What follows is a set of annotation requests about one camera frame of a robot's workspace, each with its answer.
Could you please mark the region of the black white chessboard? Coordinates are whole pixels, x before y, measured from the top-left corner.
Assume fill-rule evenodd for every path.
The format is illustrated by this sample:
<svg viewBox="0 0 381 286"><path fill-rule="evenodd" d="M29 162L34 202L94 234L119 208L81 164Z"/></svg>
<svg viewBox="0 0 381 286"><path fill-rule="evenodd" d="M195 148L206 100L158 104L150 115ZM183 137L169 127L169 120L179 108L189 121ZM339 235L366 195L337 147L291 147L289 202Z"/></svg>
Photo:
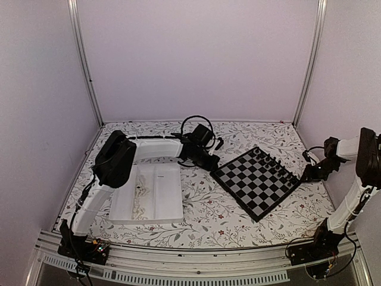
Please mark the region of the black white chessboard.
<svg viewBox="0 0 381 286"><path fill-rule="evenodd" d="M259 147L211 172L211 177L259 222L301 184L280 161Z"/></svg>

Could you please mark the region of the white plastic tray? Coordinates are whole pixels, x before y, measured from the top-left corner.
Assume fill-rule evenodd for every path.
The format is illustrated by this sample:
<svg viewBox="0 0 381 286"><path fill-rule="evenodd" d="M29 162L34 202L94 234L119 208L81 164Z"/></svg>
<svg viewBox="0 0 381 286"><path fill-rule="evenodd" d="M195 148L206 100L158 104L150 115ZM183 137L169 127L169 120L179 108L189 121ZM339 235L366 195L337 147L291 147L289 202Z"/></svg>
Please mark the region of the white plastic tray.
<svg viewBox="0 0 381 286"><path fill-rule="evenodd" d="M109 220L115 225L183 222L180 166L133 165L127 183L113 193Z"/></svg>

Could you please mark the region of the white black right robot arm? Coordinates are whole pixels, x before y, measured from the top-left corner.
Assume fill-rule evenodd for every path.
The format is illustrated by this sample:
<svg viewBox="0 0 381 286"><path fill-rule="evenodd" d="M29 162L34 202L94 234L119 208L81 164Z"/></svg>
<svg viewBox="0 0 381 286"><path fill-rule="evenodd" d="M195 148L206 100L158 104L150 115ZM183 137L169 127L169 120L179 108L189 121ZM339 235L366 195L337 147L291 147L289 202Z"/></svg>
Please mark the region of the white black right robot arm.
<svg viewBox="0 0 381 286"><path fill-rule="evenodd" d="M324 141L324 159L306 165L300 182L326 181L332 172L351 160L355 161L354 181L339 207L316 229L308 255L320 260L339 243L346 229L362 211L367 201L380 190L380 135L369 128L361 128L352 139L330 137Z"/></svg>

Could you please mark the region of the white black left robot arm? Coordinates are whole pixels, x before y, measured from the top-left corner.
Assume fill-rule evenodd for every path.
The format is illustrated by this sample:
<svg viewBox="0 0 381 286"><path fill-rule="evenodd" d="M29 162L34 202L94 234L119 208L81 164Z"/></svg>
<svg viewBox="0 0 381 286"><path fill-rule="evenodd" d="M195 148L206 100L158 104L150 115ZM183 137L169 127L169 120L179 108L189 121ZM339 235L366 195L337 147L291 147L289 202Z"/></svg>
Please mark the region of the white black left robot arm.
<svg viewBox="0 0 381 286"><path fill-rule="evenodd" d="M60 233L66 250L84 258L85 240L96 215L112 199L110 221L115 225L172 223L183 220L180 167L175 163L140 164L143 159L169 157L191 161L206 171L216 170L220 158L213 152L223 145L212 130L198 125L191 133L128 138L115 130L96 156L93 178L84 188L70 220Z"/></svg>

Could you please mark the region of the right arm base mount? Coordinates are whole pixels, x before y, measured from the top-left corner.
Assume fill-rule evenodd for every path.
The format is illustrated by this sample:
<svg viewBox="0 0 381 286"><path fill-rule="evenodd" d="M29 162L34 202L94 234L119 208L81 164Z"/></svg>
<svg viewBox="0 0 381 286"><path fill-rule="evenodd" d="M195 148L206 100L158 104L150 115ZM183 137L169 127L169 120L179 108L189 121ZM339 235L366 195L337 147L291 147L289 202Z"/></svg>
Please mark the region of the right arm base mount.
<svg viewBox="0 0 381 286"><path fill-rule="evenodd" d="M311 243L287 246L285 255L291 261L292 266L332 258L331 262L326 260L306 268L307 274L311 278L327 278L339 254L338 245L343 238L344 234L320 233L314 236Z"/></svg>

